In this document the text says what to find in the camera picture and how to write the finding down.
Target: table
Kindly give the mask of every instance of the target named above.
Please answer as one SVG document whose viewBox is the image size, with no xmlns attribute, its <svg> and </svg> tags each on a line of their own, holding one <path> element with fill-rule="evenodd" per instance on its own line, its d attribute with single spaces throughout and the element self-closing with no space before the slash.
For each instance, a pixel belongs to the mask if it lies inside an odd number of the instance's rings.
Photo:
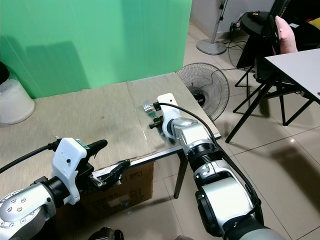
<svg viewBox="0 0 320 240">
<path fill-rule="evenodd" d="M 258 106 L 260 100 L 268 93 L 277 79 L 276 75 L 285 75 L 287 79 L 291 80 L 292 83 L 304 91 L 308 97 L 310 96 L 310 100 L 287 121 L 287 124 L 292 122 L 313 101 L 320 104 L 320 48 L 268 56 L 265 58 L 265 61 L 274 68 L 274 74 L 269 80 L 266 80 L 267 83 L 226 138 L 226 143 L 231 141 L 253 110 Z"/>
<path fill-rule="evenodd" d="M 258 55 L 273 55 L 270 42 L 270 22 L 267 19 L 269 12 L 261 11 L 260 16 L 265 19 L 265 24 L 263 25 L 250 19 L 248 13 L 245 13 L 241 18 L 240 27 L 249 35 L 249 39 L 236 65 L 237 68 L 251 66 Z M 295 36 L 296 47 L 299 51 L 314 49 L 317 45 L 320 45 L 320 30 L 318 28 L 297 18 L 284 18 L 289 24 L 298 25 L 296 28 L 292 27 L 292 30 Z"/>
<path fill-rule="evenodd" d="M 180 146 L 149 128 L 153 120 L 143 109 L 144 101 L 153 103 L 166 93 L 172 93 L 179 106 L 204 119 L 220 137 L 179 76 L 169 73 L 35 99 L 35 111 L 29 118 L 17 124 L 0 124 L 0 166 L 54 142 L 54 136 L 72 137 L 86 144 L 106 139 L 107 147 L 89 160 L 95 170 L 121 160 L 130 160 L 135 166 L 178 154 L 177 198 L 188 161 Z M 0 196 L 26 188 L 42 176 L 50 177 L 53 155 L 52 151 L 41 152 L 0 174 Z"/>
</svg>

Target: black chair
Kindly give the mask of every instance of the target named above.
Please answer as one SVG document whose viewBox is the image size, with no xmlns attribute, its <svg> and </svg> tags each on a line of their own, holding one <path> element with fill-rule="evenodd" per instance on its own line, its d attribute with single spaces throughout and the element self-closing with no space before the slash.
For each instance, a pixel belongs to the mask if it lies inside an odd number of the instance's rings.
<svg viewBox="0 0 320 240">
<path fill-rule="evenodd" d="M 271 43 L 276 55 L 281 54 L 280 41 L 278 28 L 275 22 L 275 18 L 271 15 L 269 17 L 270 27 L 271 27 Z M 255 80 L 260 83 L 259 87 L 249 94 L 249 79 L 248 74 L 255 66 Z M 235 84 L 237 87 L 239 83 L 246 77 L 246 86 L 247 86 L 247 98 L 236 108 L 233 110 L 234 113 L 237 112 L 241 106 L 243 106 L 249 99 L 260 91 L 258 96 L 255 98 L 253 103 L 249 106 L 248 110 L 244 113 L 243 117 L 234 127 L 232 132 L 226 138 L 226 142 L 229 143 L 233 136 L 237 133 L 240 127 L 245 123 L 250 114 L 254 111 L 254 109 L 258 106 L 259 102 L 262 99 L 272 99 L 279 97 L 280 106 L 281 106 L 281 116 L 282 116 L 282 124 L 284 126 L 288 126 L 294 119 L 296 119 L 312 102 L 307 95 L 302 94 L 304 98 L 309 99 L 288 121 L 286 121 L 285 114 L 285 104 L 284 104 L 284 95 L 292 94 L 292 93 L 302 93 L 299 87 L 295 86 L 289 79 L 286 79 L 285 76 L 279 75 L 276 73 L 273 68 L 267 63 L 263 56 L 257 56 L 255 58 L 254 66 L 252 66 Z M 272 86 L 276 87 L 276 90 L 273 92 L 269 92 Z"/>
</svg>

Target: green backdrop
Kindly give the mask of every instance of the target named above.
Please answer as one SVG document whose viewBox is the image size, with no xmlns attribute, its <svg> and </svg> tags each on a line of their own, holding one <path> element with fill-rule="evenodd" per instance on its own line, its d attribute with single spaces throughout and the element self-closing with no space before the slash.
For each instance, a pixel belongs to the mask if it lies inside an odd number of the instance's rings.
<svg viewBox="0 0 320 240">
<path fill-rule="evenodd" d="M 192 0 L 1 0 L 0 59 L 32 98 L 174 72 Z"/>
</svg>

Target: fan pole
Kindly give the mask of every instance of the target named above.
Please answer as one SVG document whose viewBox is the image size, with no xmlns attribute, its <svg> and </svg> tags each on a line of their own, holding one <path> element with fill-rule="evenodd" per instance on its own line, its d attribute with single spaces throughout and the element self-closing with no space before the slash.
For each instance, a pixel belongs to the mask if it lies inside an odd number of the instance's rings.
<svg viewBox="0 0 320 240">
<path fill-rule="evenodd" d="M 216 19 L 212 38 L 201 40 L 196 44 L 196 47 L 205 54 L 219 55 L 219 54 L 223 54 L 227 50 L 226 46 L 222 42 L 216 41 L 219 22 L 221 20 L 221 13 L 225 7 L 225 2 L 226 0 L 221 1 L 220 7 L 219 7 L 219 14 Z"/>
</svg>

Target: electric fan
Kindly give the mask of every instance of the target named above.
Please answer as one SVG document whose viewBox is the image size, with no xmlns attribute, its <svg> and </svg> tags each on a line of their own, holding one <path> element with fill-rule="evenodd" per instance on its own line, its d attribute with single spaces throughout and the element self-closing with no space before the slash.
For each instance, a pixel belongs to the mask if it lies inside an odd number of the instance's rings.
<svg viewBox="0 0 320 240">
<path fill-rule="evenodd" d="M 229 83 L 223 72 L 208 63 L 192 63 L 177 74 L 210 119 L 216 120 L 229 101 Z"/>
</svg>

